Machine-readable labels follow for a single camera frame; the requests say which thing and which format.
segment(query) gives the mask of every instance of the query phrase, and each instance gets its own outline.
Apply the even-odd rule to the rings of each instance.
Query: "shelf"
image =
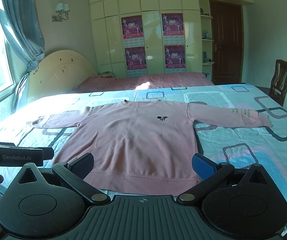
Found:
[[[213,19],[213,17],[212,17],[212,16],[208,16],[208,15],[202,15],[202,14],[200,14],[200,16],[201,16],[202,18]]]

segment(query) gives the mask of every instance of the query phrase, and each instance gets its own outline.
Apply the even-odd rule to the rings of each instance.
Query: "brown wooden door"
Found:
[[[215,85],[239,84],[242,73],[242,7],[210,0]]]

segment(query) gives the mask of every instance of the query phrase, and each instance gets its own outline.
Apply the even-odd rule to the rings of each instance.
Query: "curtain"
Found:
[[[11,49],[27,65],[15,90],[12,105],[15,112],[27,103],[29,73],[45,57],[35,0],[0,0],[0,23]]]

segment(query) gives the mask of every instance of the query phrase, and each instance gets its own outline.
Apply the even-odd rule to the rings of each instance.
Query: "poster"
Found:
[[[143,37],[141,15],[121,18],[124,39]]]
[[[185,68],[184,45],[165,46],[165,68]]]
[[[146,54],[144,47],[134,47],[125,49],[127,70],[146,69]]]
[[[184,35],[182,13],[163,13],[161,17],[164,36]]]

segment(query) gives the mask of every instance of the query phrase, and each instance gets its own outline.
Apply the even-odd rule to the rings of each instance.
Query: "sweatshirt hem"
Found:
[[[178,196],[199,183],[200,178],[171,181],[164,179],[123,176],[115,173],[90,172],[84,179],[91,186],[127,194]]]

